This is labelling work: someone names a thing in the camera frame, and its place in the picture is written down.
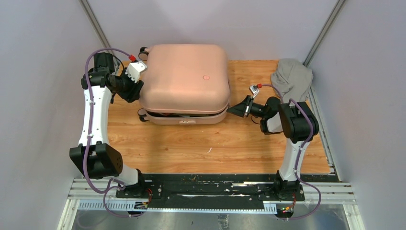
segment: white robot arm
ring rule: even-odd
[[[109,104],[113,102],[115,94],[127,102],[139,98],[143,82],[139,80],[140,74],[147,66],[139,61],[130,63],[120,76],[112,75],[111,67],[113,57],[109,53],[99,53],[94,57],[96,68],[89,75],[93,98],[82,79],[82,88],[85,96],[85,116],[79,146],[71,148],[69,156],[77,168],[83,173],[83,158],[89,136],[89,122],[92,121],[91,140],[87,170],[90,178],[101,179],[117,177],[126,184],[136,184],[139,180],[139,170],[123,164],[121,154],[109,145],[107,135],[107,119]],[[90,103],[93,103],[93,114],[90,114]]]
[[[268,135],[283,132],[287,138],[285,156],[274,181],[274,192],[291,194],[299,188],[300,168],[309,141],[318,133],[318,122],[306,102],[282,103],[276,97],[268,98],[265,105],[254,103],[261,85],[252,85],[243,102],[228,109],[229,113],[240,117],[254,115],[261,117],[261,131]]]

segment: metal floor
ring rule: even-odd
[[[295,215],[310,212],[314,205],[297,204]],[[284,222],[267,214],[209,214],[147,212],[138,218],[117,218],[107,211],[79,211],[73,230],[349,230],[343,205],[321,205],[301,220]]]

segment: pink suitcase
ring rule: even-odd
[[[215,124],[230,102],[227,55],[216,45],[157,45],[147,55],[141,76],[138,112],[142,121],[159,125]]]

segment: wooden floor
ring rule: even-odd
[[[231,105],[250,94],[248,87],[270,83],[277,61],[230,61]],[[255,102],[275,95],[262,88]],[[283,134],[264,135],[249,118],[232,114],[219,124],[159,126],[140,122],[138,102],[116,96],[109,109],[110,145],[124,163],[143,173],[276,173],[286,147]],[[329,173],[319,136],[306,151],[301,173]]]

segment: red connector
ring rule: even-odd
[[[131,62],[135,62],[135,60],[137,60],[137,58],[135,58],[134,55],[130,55],[130,56],[128,57],[128,59],[130,59]]]

